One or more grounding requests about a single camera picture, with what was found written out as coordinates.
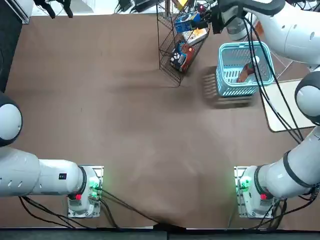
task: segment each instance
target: red bottle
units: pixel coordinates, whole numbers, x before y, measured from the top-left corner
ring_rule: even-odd
[[[259,57],[256,56],[255,57],[256,62],[259,63]],[[251,62],[247,63],[246,65],[244,65],[241,73],[239,74],[236,82],[237,83],[244,83],[246,81],[246,79],[248,78],[249,75],[254,74],[255,73],[255,67],[254,65],[252,65]]]

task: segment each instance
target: brown table surface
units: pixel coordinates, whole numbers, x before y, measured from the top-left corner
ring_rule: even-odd
[[[165,27],[160,30],[163,37]],[[213,101],[204,91],[219,46],[230,42],[225,32],[210,33],[179,88],[158,70],[157,40],[155,15],[32,17],[22,28],[6,91],[24,120],[12,146],[40,159],[103,165],[105,188],[159,220],[225,228],[236,204],[233,167],[275,162],[296,144],[268,129],[260,99],[243,107]],[[293,64],[282,77],[306,71]],[[65,196],[34,199],[67,211]],[[303,203],[290,199],[288,209]],[[30,217],[17,197],[0,204],[1,227],[52,226]],[[281,227],[318,230],[319,207],[316,201],[285,216]],[[153,224],[121,206],[110,208],[121,227]],[[109,226],[104,215],[82,222]],[[235,217],[231,227],[256,224]]]

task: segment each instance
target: red button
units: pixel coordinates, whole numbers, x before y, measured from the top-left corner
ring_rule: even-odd
[[[266,199],[267,199],[267,195],[261,194],[261,195],[260,195],[260,198],[261,198],[261,200],[266,200]]]

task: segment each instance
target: light blue basket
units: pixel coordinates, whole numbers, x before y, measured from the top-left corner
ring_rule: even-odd
[[[270,50],[264,42],[262,42],[262,46],[274,71]],[[253,47],[255,55],[260,59],[258,67],[263,85],[268,86],[275,79],[272,76],[259,42],[254,41]],[[247,63],[251,63],[249,43],[247,41],[225,43],[220,46],[215,75],[219,95],[222,97],[250,96],[257,91],[258,84],[254,74],[249,75],[245,82],[237,82],[238,76]]]

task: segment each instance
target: metal wire rack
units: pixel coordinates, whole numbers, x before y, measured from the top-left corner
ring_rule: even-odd
[[[170,58],[173,56],[174,49],[177,46],[177,43],[179,41],[187,42],[191,34],[189,38],[186,39],[186,37],[182,33],[177,33],[175,28],[175,20],[183,14],[187,14],[190,11],[195,11],[195,6],[190,5],[190,2],[192,1],[188,0],[185,5],[180,8],[180,10],[172,4],[172,0],[159,0],[156,5],[159,69],[166,73],[175,83],[177,83],[177,87],[181,85],[181,82],[187,71],[181,72],[173,68],[170,65]],[[159,23],[164,25],[166,29],[168,29],[168,33],[162,42],[160,42]],[[187,68],[189,68],[192,62],[195,60],[206,38],[208,37],[210,29],[207,28],[206,31],[207,34],[205,38],[203,38],[196,44],[191,45],[194,49],[194,54]]]

